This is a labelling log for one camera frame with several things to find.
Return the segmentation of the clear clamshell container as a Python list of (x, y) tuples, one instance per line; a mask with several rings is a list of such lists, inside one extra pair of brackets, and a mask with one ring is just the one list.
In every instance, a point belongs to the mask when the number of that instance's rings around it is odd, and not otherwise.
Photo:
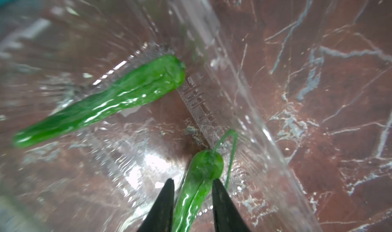
[[(14, 134), (172, 54), (186, 80), (152, 103), (40, 144)], [(135, 232), (167, 179), (219, 148), (253, 232), (319, 232), (208, 0), (12, 0), (1, 5), (1, 231)]]

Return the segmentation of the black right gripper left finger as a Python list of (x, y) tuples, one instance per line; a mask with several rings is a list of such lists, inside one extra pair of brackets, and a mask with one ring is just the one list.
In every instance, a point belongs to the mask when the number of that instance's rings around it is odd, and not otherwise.
[(138, 232), (171, 232), (173, 226), (175, 185), (173, 179), (165, 182)]

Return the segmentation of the small green pepper lying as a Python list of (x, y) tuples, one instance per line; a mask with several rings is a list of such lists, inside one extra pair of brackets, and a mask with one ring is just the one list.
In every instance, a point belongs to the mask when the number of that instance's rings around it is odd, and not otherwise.
[(48, 116), (12, 137), (17, 148), (31, 147), (93, 125), (125, 109), (154, 102), (184, 84), (186, 65), (163, 55), (130, 71), (106, 90)]

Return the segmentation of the small green pepper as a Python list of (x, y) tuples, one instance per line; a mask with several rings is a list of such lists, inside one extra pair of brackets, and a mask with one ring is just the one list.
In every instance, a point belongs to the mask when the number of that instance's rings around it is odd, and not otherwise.
[(106, 90), (48, 116), (12, 137), (17, 148), (31, 147), (93, 125), (125, 109), (154, 102), (184, 84), (186, 65), (163, 55), (130, 71)]
[(192, 158), (174, 208), (171, 229), (173, 232), (190, 231), (202, 204), (212, 190), (213, 181), (220, 179), (223, 173), (224, 159), (218, 149), (228, 137), (233, 139), (225, 182), (225, 187), (228, 187), (238, 145), (238, 133), (232, 129), (226, 131), (213, 149), (200, 151)]

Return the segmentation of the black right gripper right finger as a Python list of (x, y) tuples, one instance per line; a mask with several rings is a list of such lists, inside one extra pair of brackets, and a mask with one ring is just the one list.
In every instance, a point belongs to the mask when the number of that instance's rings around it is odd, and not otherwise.
[(213, 181), (212, 200), (216, 232), (250, 232), (219, 179)]

